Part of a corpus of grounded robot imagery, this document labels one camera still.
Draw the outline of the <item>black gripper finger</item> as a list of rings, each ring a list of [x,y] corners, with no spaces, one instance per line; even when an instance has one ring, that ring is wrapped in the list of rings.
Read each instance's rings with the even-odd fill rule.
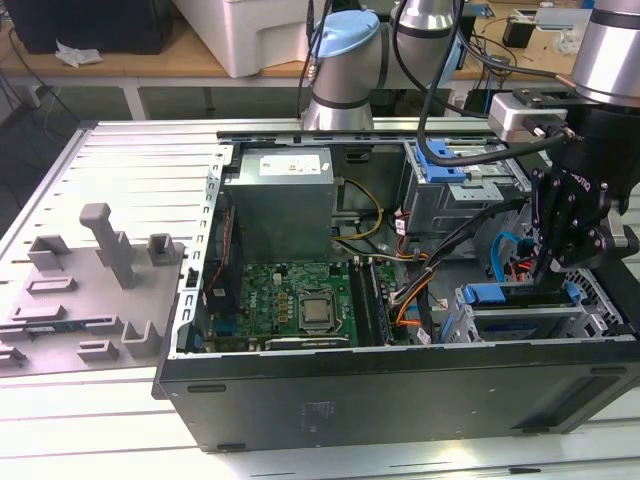
[[[626,227],[605,220],[587,229],[570,227],[560,237],[552,260],[554,273],[599,268],[626,256]]]
[[[532,273],[538,290],[558,289],[564,275],[552,270],[553,260],[566,240],[575,197],[569,186],[567,172],[552,168],[535,168],[531,175],[531,224],[537,230],[537,253]]]

